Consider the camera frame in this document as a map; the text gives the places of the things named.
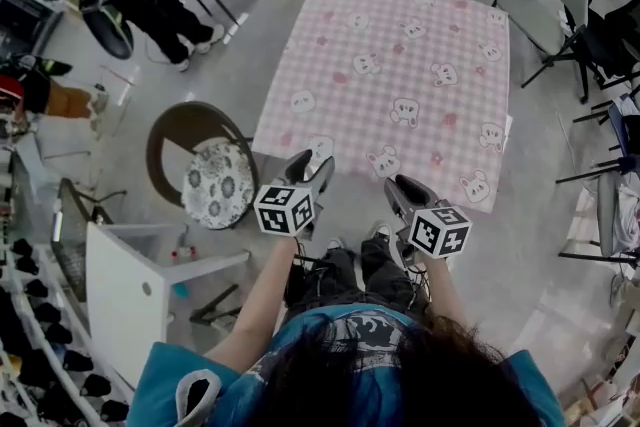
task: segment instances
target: gray floor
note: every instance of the gray floor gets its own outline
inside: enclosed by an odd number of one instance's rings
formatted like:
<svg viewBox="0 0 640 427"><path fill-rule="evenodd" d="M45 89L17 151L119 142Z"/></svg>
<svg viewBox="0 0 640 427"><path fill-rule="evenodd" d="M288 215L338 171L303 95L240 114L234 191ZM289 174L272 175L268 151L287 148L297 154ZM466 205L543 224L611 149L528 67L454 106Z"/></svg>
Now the gray floor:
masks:
<svg viewBox="0 0 640 427"><path fill-rule="evenodd" d="M147 178L144 154L149 129L160 113L184 100L210 102L224 110L247 135L255 131L271 79L304 0L224 0L236 13L249 13L228 46L218 45L206 57L196 57L185 74L149 61L163 57L152 42L136 33L133 59L122 62L106 55L82 22L67 18L48 47L47 55L73 63L72 80L102 82L111 105L95 140L86 123L44 121L41 132L49 154L84 145L92 157L60 159L55 165L98 191L126 188L122 203L109 209L123 222L189 222L184 213L163 201ZM491 3L492 0L476 0ZM188 6L211 23L192 0ZM219 21L224 14L208 2ZM133 85L117 78L121 75ZM614 270L607 266L559 259L572 218L579 183L557 187L554 180L608 158L614 144L608 127L595 123L573 127L571 119L587 109L578 103L577 69L561 63L527 89L519 84L539 66L528 40L511 28L511 91L509 113L514 118L504 154L499 192L493 213L469 211L474 222L465 253L451 261L455 285L469 318L480 335L506 353L531 350L553 388L560 392L591 365L598 363L614 313L608 305ZM592 103L601 101L595 84ZM564 125L573 155L571 155ZM180 176L186 161L169 156ZM265 179L275 165L269 162ZM393 222L382 189L366 179L337 176L323 198L323 214L307 253L319 255L335 235L358 242L378 219ZM234 231L206 232L194 227L192 236L202 252L225 254L239 247L254 255L250 265L224 275L189 283L190 297L175 298L172 308L186 312L201 306L224 286L238 280L249 289L272 241L247 219ZM178 315L173 340L204 350L215 338L207 328L194 328Z"/></svg>

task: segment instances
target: black trousers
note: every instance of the black trousers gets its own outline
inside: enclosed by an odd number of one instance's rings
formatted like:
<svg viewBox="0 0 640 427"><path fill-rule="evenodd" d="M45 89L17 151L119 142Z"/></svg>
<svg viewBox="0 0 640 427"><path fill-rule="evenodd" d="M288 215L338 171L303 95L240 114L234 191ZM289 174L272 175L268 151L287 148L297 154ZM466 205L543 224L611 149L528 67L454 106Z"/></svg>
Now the black trousers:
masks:
<svg viewBox="0 0 640 427"><path fill-rule="evenodd" d="M365 291L358 288L350 249L331 249L314 262L310 272L294 265L289 274L285 300L287 318L320 306L374 303L421 320L429 300L405 271L396 265L389 245L380 238L362 242L360 248Z"/></svg>
<svg viewBox="0 0 640 427"><path fill-rule="evenodd" d="M194 45L209 41L213 35L213 29L202 25L179 0L113 0L112 4L127 20L146 32L174 64L189 56L178 34Z"/></svg>

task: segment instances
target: white box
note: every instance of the white box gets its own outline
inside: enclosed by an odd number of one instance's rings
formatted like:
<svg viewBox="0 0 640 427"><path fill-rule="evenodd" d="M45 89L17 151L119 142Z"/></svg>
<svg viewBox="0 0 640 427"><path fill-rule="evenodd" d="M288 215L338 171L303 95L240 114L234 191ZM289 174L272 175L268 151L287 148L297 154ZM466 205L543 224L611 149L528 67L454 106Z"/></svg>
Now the white box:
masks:
<svg viewBox="0 0 640 427"><path fill-rule="evenodd" d="M432 258L445 258L464 251L472 225L459 207L417 210L409 242Z"/></svg>
<svg viewBox="0 0 640 427"><path fill-rule="evenodd" d="M310 188L263 185L253 204L263 233L295 237L315 217Z"/></svg>

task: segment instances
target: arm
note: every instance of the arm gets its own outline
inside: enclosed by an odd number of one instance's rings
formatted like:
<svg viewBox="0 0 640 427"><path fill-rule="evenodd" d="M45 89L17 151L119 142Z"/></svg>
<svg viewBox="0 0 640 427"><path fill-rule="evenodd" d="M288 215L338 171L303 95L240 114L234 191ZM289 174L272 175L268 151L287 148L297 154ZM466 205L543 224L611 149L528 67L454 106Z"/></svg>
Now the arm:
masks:
<svg viewBox="0 0 640 427"><path fill-rule="evenodd" d="M295 239L280 239L253 285L233 330L205 356L237 372L246 372L263 355L275 329L293 256Z"/></svg>
<svg viewBox="0 0 640 427"><path fill-rule="evenodd" d="M462 302L455 287L444 258L434 259L424 253L418 253L427 269L429 289L431 290L431 309L435 315L447 317L461 326L467 325Z"/></svg>

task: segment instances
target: floral cushion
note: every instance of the floral cushion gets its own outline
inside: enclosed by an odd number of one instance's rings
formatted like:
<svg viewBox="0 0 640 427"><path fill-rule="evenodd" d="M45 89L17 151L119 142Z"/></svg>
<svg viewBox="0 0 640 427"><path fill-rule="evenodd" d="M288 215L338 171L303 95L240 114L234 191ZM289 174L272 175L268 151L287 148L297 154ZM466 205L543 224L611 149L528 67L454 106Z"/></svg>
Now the floral cushion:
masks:
<svg viewBox="0 0 640 427"><path fill-rule="evenodd" d="M251 206L255 184L251 157L230 141L208 145L191 161L182 185L182 204L205 228L234 224Z"/></svg>

